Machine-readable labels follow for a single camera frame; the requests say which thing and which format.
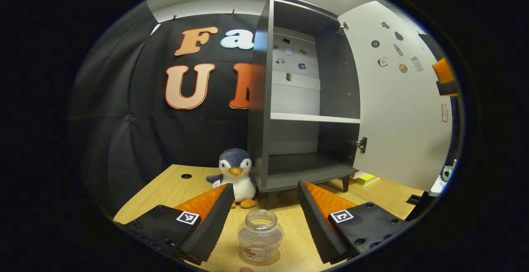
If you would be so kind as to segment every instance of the wooden table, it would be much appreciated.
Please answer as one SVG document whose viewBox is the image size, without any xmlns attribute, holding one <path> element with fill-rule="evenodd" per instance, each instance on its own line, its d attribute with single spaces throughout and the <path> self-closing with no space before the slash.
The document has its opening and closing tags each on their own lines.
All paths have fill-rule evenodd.
<svg viewBox="0 0 529 272">
<path fill-rule="evenodd" d="M 183 179 L 182 174 L 191 174 L 192 177 Z M 114 221 L 129 223 L 157 205 L 174 207 L 200 193 L 209 191 L 212 184 L 206 182 L 205 178 L 214 174 L 219 174 L 219 169 L 172 165 L 132 197 L 119 210 Z M 406 203 L 408 198 L 412 194 L 418 196 L 423 194 L 423 191 L 418 189 L 384 179 L 366 187 L 351 181 L 349 191 L 346 193 L 342 192 L 342 181 L 339 179 L 319 184 L 319 186 L 355 204 L 365 202 L 378 204 L 401 219 L 406 219 L 414 208 L 414 205 Z M 257 193 L 255 200 L 257 206 L 254 208 L 242 209 L 237 205 L 235 209 L 230 210 L 217 246 L 208 262 L 203 262 L 200 268 L 212 272 L 238 272 L 240 267 L 251 267 L 255 272 L 319 272 L 334 266 L 329 263 L 323 264 L 319 258 L 303 210 L 297 202 L 296 189 L 278 193 L 271 207 L 285 232 L 283 243 L 279 247 L 280 259 L 269 266 L 253 266 L 240 259 L 236 231 L 244 221 L 246 214 L 264 205 L 262 193 Z"/>
</svg>

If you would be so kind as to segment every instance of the jar label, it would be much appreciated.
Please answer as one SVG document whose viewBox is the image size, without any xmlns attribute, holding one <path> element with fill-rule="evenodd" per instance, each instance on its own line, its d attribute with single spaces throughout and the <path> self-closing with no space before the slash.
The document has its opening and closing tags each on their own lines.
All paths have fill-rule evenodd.
<svg viewBox="0 0 529 272">
<path fill-rule="evenodd" d="M 253 262 L 266 262 L 272 259 L 279 246 L 270 249 L 263 248 L 248 248 L 241 246 L 242 254 L 247 260 Z"/>
</svg>

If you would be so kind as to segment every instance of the open cabinet door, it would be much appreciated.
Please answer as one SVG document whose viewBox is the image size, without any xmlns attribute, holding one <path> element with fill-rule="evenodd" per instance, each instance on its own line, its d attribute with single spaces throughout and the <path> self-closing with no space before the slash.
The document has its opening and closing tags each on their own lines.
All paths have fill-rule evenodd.
<svg viewBox="0 0 529 272">
<path fill-rule="evenodd" d="M 429 191 L 450 146 L 450 99 L 440 96 L 435 57 L 417 31 L 373 1 L 341 16 L 360 88 L 359 140 L 354 168 Z"/>
</svg>

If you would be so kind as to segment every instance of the penguin white belly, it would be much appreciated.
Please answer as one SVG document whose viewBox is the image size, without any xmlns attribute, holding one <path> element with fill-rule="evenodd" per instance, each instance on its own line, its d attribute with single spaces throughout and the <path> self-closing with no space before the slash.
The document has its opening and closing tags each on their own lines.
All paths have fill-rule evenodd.
<svg viewBox="0 0 529 272">
<path fill-rule="evenodd" d="M 249 177 L 241 180 L 222 180 L 221 185 L 226 183 L 233 184 L 236 203 L 240 203 L 244 199 L 253 199 L 255 196 L 255 184 L 251 182 Z"/>
</svg>

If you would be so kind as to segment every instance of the glass jar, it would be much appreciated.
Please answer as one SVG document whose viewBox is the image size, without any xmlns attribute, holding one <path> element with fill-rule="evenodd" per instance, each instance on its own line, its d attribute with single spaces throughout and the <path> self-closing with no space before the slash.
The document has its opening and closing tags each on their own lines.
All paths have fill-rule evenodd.
<svg viewBox="0 0 529 272">
<path fill-rule="evenodd" d="M 252 262 L 268 262 L 277 258 L 283 240 L 283 229 L 276 214 L 265 209 L 254 210 L 238 229 L 241 255 Z"/>
</svg>

